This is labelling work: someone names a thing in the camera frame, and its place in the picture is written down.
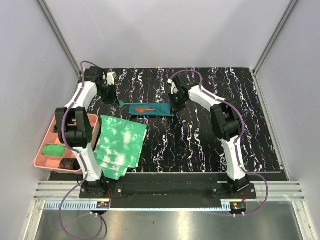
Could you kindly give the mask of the brown patterned rolled cloth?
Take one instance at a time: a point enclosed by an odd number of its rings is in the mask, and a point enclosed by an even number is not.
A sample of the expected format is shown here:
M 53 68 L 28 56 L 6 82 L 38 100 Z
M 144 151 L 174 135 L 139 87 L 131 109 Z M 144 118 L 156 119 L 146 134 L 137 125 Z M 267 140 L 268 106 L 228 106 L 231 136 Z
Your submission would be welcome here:
M 59 168 L 71 171 L 77 171 L 81 169 L 76 158 L 62 158 L 59 163 Z

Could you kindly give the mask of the pink compartment tray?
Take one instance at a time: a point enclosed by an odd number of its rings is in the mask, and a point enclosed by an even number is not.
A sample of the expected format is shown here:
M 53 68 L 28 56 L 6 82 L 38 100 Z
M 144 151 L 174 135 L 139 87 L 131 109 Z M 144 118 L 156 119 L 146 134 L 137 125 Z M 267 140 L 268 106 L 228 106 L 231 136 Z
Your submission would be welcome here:
M 48 171 L 81 175 L 76 156 L 60 142 L 55 127 L 56 120 L 53 119 L 34 159 L 34 166 Z

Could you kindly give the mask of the aluminium frame post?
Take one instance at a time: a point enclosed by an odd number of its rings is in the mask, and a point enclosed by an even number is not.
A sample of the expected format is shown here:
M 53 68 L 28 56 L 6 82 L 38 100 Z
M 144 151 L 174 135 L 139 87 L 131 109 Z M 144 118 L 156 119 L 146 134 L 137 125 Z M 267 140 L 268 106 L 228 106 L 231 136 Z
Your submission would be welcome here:
M 37 5 L 39 6 L 40 11 L 44 15 L 52 33 L 54 34 L 57 42 L 59 43 L 65 57 L 67 58 L 68 62 L 70 63 L 72 69 L 74 70 L 75 74 L 79 77 L 81 75 L 81 69 L 73 56 L 47 2 L 45 0 L 35 0 Z
M 252 69 L 254 74 L 257 74 L 261 69 L 262 65 L 264 64 L 265 60 L 267 59 L 269 53 L 271 52 L 273 46 L 277 42 L 278 38 L 280 37 L 281 33 L 283 32 L 287 22 L 289 21 L 291 15 L 295 11 L 296 7 L 300 3 L 300 0 L 290 0 L 282 17 L 280 18 L 275 30 L 273 31 L 266 47 L 264 48 L 259 60 L 257 61 L 255 67 Z

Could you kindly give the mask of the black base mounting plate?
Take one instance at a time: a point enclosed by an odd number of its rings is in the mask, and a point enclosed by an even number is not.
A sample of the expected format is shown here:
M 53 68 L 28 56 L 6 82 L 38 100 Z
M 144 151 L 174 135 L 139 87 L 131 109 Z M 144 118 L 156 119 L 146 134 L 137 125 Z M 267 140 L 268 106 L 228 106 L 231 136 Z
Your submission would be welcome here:
M 105 178 L 80 183 L 74 176 L 59 179 L 57 174 L 43 186 L 53 199 L 111 199 L 111 208 L 130 210 L 218 209 L 223 202 L 257 198 L 255 185 L 240 191 L 228 183 L 225 173 L 128 173 L 119 180 Z

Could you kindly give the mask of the teal satin napkin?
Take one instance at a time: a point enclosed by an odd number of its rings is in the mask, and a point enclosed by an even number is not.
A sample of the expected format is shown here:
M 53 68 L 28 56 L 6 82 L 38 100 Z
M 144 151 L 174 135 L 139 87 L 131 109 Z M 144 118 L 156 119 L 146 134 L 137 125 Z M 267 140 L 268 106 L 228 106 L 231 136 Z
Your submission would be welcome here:
M 132 116 L 172 117 L 170 103 L 132 103 L 129 105 L 129 114 Z

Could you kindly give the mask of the left aluminium frame post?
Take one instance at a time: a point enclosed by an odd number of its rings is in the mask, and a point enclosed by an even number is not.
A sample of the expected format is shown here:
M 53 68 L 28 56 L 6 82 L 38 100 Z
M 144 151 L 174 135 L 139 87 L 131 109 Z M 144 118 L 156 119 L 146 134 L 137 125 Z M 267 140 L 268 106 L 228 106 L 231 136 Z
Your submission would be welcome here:
M 70 63 L 72 69 L 74 70 L 75 74 L 79 77 L 81 75 L 81 69 L 73 56 L 47 2 L 45 0 L 35 0 L 37 5 L 39 6 L 40 11 L 44 15 L 52 33 L 54 34 L 57 42 L 59 43 L 65 57 L 67 58 L 68 62 Z

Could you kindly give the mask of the teal plastic spoon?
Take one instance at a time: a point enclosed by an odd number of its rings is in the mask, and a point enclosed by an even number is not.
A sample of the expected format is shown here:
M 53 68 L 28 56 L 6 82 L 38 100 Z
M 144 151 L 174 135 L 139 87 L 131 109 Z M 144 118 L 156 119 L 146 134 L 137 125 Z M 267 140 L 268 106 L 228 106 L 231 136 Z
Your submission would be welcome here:
M 125 106 L 133 106 L 134 108 L 138 109 L 154 109 L 155 107 L 151 105 L 150 103 L 125 103 L 122 100 L 118 101 L 118 108 L 123 108 Z

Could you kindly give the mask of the green tie-dye cloth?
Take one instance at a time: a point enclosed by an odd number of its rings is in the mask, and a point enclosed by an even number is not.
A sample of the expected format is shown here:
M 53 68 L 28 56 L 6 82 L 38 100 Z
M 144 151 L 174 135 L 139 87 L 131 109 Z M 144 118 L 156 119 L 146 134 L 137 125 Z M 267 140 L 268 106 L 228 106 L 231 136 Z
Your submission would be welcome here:
M 146 135 L 145 124 L 102 115 L 94 156 L 104 176 L 119 180 L 129 168 L 137 168 Z

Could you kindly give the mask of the orange plastic fork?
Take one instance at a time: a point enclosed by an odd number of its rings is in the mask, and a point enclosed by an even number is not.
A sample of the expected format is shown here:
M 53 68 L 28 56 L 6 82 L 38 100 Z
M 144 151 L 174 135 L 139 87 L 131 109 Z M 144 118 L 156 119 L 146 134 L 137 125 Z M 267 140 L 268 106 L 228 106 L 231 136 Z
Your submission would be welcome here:
M 136 108 L 135 111 L 138 113 L 146 113 L 146 112 L 154 112 L 155 110 L 153 108 L 145 108 L 145 109 Z

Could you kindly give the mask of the aluminium front rail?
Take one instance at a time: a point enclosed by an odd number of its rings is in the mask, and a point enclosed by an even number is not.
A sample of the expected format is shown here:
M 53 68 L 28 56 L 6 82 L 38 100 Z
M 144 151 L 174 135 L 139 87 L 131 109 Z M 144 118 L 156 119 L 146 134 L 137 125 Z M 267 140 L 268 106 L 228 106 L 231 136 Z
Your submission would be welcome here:
M 33 199 L 46 210 L 81 211 L 169 211 L 229 212 L 231 209 L 259 206 L 268 202 L 303 202 L 301 186 L 296 181 L 254 181 L 243 193 L 231 196 L 222 191 L 222 182 L 116 182 L 111 192 L 81 198 L 84 190 L 73 181 L 40 181 Z

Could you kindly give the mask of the green rolled cloth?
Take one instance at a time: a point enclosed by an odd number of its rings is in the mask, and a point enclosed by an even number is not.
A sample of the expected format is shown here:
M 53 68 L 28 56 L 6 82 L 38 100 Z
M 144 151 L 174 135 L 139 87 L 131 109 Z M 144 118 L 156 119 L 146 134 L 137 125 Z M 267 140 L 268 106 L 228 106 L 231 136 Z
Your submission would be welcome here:
M 42 149 L 42 154 L 49 157 L 63 157 L 65 151 L 64 145 L 49 144 Z

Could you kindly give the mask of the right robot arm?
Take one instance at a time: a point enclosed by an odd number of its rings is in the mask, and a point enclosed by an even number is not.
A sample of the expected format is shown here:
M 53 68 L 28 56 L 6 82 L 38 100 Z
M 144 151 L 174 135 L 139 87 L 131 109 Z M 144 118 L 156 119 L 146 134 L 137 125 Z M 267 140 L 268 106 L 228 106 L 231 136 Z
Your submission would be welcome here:
M 214 95 L 201 82 L 182 80 L 178 75 L 174 74 L 167 81 L 171 87 L 171 111 L 177 113 L 186 107 L 186 102 L 191 101 L 210 112 L 212 131 L 222 143 L 227 163 L 228 195 L 239 198 L 250 184 L 241 152 L 243 118 L 233 101 Z

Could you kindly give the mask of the right aluminium frame post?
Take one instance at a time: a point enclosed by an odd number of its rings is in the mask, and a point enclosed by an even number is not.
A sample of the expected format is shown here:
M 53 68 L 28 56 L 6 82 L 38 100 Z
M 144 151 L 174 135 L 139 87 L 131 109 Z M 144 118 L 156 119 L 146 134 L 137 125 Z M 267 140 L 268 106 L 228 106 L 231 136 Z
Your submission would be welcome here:
M 252 69 L 254 74 L 257 74 L 261 69 L 262 65 L 264 64 L 265 60 L 267 59 L 269 53 L 271 52 L 273 46 L 277 42 L 278 38 L 280 37 L 281 33 L 283 32 L 287 22 L 289 21 L 291 15 L 295 11 L 296 7 L 300 3 L 300 0 L 290 0 L 282 17 L 280 18 L 275 30 L 273 31 L 266 47 L 264 48 L 259 60 L 257 61 L 255 67 Z

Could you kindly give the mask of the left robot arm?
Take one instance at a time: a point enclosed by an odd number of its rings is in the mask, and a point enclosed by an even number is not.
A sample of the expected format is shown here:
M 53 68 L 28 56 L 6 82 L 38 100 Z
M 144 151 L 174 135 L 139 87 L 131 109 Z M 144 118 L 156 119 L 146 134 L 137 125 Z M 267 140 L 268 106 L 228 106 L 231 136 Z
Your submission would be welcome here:
M 69 103 L 55 110 L 59 141 L 76 157 L 83 179 L 87 182 L 94 182 L 90 187 L 90 192 L 97 198 L 103 198 L 108 193 L 108 186 L 99 181 L 103 172 L 94 156 L 93 127 L 87 111 L 96 96 L 99 96 L 100 100 L 106 104 L 119 105 L 115 84 L 116 76 L 114 71 L 109 72 L 98 66 L 85 69 Z

